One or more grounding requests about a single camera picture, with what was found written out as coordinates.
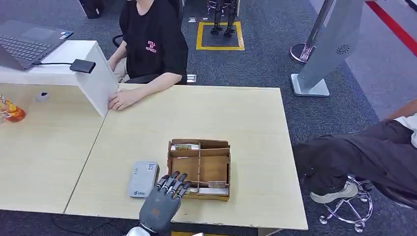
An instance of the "black cable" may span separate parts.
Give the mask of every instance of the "black cable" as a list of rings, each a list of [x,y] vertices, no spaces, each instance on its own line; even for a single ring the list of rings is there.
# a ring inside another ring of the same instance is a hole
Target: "black cable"
[[[58,224],[55,222],[53,215],[51,215],[51,222],[52,222],[52,224],[53,224],[53,225],[55,225],[56,227],[60,228],[61,230],[64,230],[64,231],[66,231],[66,232],[70,232],[70,233],[74,233],[74,234],[85,235],[85,236],[91,236],[91,235],[92,235],[95,231],[97,231],[98,229],[102,228],[102,227],[103,227],[103,226],[105,226],[105,225],[110,225],[110,226],[112,226],[113,228],[115,228],[115,229],[117,229],[119,232],[121,232],[121,233],[122,233],[122,235],[126,235],[126,234],[127,234],[127,232],[125,232],[125,231],[121,230],[119,227],[117,227],[117,226],[113,225],[113,224],[112,224],[112,220],[110,220],[109,222],[105,222],[105,223],[103,223],[103,224],[101,224],[101,225],[97,226],[96,228],[94,228],[94,229],[93,229],[91,232],[89,232],[89,233],[83,233],[83,232],[78,232],[78,231],[74,231],[74,230],[69,230],[69,229],[66,229],[66,228],[62,227],[61,225],[58,225]]]
[[[34,62],[34,65],[72,65],[72,63],[66,62],[52,62],[52,63],[41,63],[41,62]]]

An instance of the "cardboard box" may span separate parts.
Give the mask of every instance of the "cardboard box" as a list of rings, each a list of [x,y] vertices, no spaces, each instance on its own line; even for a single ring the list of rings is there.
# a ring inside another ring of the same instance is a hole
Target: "cardboard box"
[[[195,144],[200,149],[171,150]],[[230,198],[230,145],[227,141],[172,139],[168,144],[168,174],[187,173],[191,186],[184,198],[228,201]]]

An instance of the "gray robotic hand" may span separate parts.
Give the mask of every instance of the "gray robotic hand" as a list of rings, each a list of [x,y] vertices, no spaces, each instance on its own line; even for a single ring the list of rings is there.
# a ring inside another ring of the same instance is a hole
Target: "gray robotic hand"
[[[189,182],[184,182],[187,174],[182,174],[177,179],[178,176],[179,172],[175,172],[171,176],[166,175],[161,178],[141,208],[139,213],[141,228],[131,229],[127,236],[158,234],[168,229],[189,186]]]

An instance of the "person's arm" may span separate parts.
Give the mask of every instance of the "person's arm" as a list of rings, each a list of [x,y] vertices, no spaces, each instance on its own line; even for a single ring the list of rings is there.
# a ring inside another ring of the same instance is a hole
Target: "person's arm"
[[[109,59],[109,65],[112,71],[115,70],[117,64],[127,56],[127,50],[126,50],[126,42],[122,41],[118,49],[113,53],[113,55]]]
[[[387,119],[396,119],[398,117],[409,117],[417,113],[417,99],[407,103],[404,107],[398,109],[393,114],[389,115]]]
[[[140,88],[119,91],[110,98],[109,109],[117,111],[123,110],[148,95],[166,90],[178,83],[181,78],[181,75],[166,72]]]

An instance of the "light wood tabletop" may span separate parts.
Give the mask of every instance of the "light wood tabletop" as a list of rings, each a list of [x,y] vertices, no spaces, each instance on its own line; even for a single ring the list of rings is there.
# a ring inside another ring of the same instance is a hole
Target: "light wood tabletop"
[[[80,89],[0,84],[26,117],[0,124],[0,209],[63,213],[102,118]],[[36,102],[48,92],[50,98]]]
[[[138,219],[144,200],[127,194],[133,164],[155,161],[166,174],[172,138],[231,145],[230,200],[185,199],[174,222],[307,229],[278,88],[174,86],[110,111],[65,213]]]

